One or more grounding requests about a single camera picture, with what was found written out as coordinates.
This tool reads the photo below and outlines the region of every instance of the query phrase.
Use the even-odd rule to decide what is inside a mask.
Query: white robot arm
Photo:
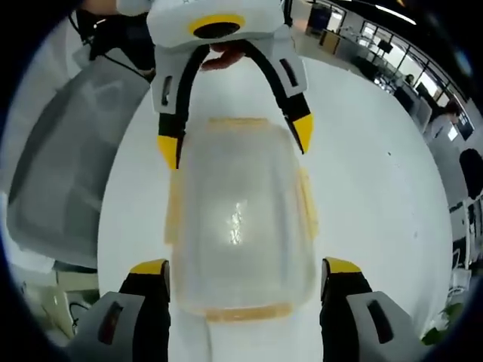
[[[121,12],[135,8],[129,5],[135,0],[117,1]],[[308,151],[313,118],[303,96],[305,70],[284,24],[279,0],[138,2],[151,5],[147,23],[156,62],[152,97],[159,113],[158,145],[171,169],[179,166],[195,75],[210,44],[227,41],[236,41],[260,67],[300,150]]]

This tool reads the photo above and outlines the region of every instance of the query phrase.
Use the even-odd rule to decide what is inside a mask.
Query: white robot body
[[[193,34],[197,27],[217,20],[233,22],[239,29],[217,40]],[[208,44],[274,33],[284,23],[279,0],[156,0],[147,17],[154,44],[175,48],[183,44]]]

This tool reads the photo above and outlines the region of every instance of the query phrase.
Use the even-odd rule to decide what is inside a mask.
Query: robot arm
[[[303,96],[305,71],[279,1],[192,0],[178,6],[163,1],[153,3],[147,23],[155,43],[151,87],[159,113],[158,146],[168,166],[179,166],[192,83],[209,45],[227,41],[236,41],[261,68],[300,150],[307,152],[313,119]]]
[[[132,268],[119,293],[108,292],[82,318],[65,352],[72,362],[168,362],[169,263]]]
[[[321,303],[324,362],[416,362],[427,352],[411,317],[351,262],[324,259]]]

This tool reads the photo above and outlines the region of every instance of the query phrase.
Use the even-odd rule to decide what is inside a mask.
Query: window
[[[377,28],[376,37],[378,37],[380,40],[384,40],[384,41],[387,41],[388,43],[390,43],[392,35],[391,35],[390,32],[387,32],[386,30],[382,30],[381,28]]]
[[[429,75],[428,72],[424,72],[421,76],[420,79],[416,83],[416,88],[418,85],[423,84],[424,87],[428,90],[428,93],[431,97],[434,97],[436,93],[441,90],[438,85],[436,84],[436,81],[433,80],[433,78]]]
[[[426,58],[420,51],[411,47],[409,50],[411,56],[418,62],[421,67],[425,67],[428,64],[428,58]]]
[[[402,58],[404,58],[406,54],[408,43],[394,36],[392,37],[391,45],[392,50],[389,53],[384,54],[384,59],[387,60],[387,63],[397,69],[399,64],[401,64]]]
[[[374,53],[377,53],[377,51],[379,50],[377,46],[379,44],[379,41],[380,38],[378,36],[374,36],[371,43],[369,44],[369,49],[371,49]]]
[[[439,70],[439,68],[433,63],[428,65],[428,70],[433,74],[433,78],[436,80],[438,86],[441,89],[445,89],[446,84],[449,83],[448,77],[446,77],[446,75],[444,75],[443,72]]]
[[[372,40],[375,33],[376,33],[376,26],[374,24],[366,22],[364,25],[364,29],[362,30],[362,37]]]
[[[329,19],[329,24],[327,25],[327,30],[337,32],[340,28],[340,24],[342,23],[344,16],[346,15],[346,12],[344,10],[336,8],[335,6],[331,6],[331,10],[332,14],[331,18]]]
[[[412,74],[415,81],[423,73],[423,67],[420,65],[420,62],[415,58],[412,53],[406,54],[398,70],[401,72],[403,77]]]
[[[438,99],[438,106],[440,107],[444,107],[448,104],[448,102],[450,101],[450,97],[448,97],[448,95],[446,93],[443,93],[439,99]]]
[[[450,83],[446,87],[446,90],[454,96],[454,99],[460,104],[460,107],[463,108],[463,102],[466,102],[467,100],[461,95],[458,89],[456,89],[455,86]]]

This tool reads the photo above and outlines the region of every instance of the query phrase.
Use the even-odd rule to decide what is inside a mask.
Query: yellow accent
[[[267,127],[270,125],[266,118],[210,118],[208,130],[222,127]]]
[[[300,144],[302,145],[303,153],[309,151],[310,138],[314,129],[314,117],[312,114],[299,118],[294,122],[295,130],[299,136]]]
[[[307,218],[307,229],[311,241],[318,234],[317,210],[315,209],[312,190],[310,188],[309,174],[303,168],[299,169],[299,179],[303,198],[303,207]]]
[[[153,260],[151,262],[142,262],[132,268],[130,274],[150,274],[150,275],[160,275],[161,267],[166,259]]]
[[[207,309],[205,317],[207,322],[232,323],[246,321],[261,321],[265,319],[281,318],[294,310],[290,303],[280,303],[258,308],[240,309]]]
[[[176,170],[178,139],[169,136],[158,136],[158,147],[162,155],[165,157],[168,166],[172,170]]]
[[[245,24],[245,19],[237,14],[212,14],[192,21],[188,25],[188,30],[190,34],[194,34],[195,31],[202,26],[216,23],[235,23],[242,28]]]
[[[171,171],[169,184],[168,211],[165,222],[165,243],[168,245],[176,244],[181,221],[181,191],[180,191],[180,171]]]
[[[361,269],[356,264],[347,262],[346,260],[335,259],[335,258],[325,258],[329,263],[329,268],[331,269],[331,274],[334,273],[359,273]]]

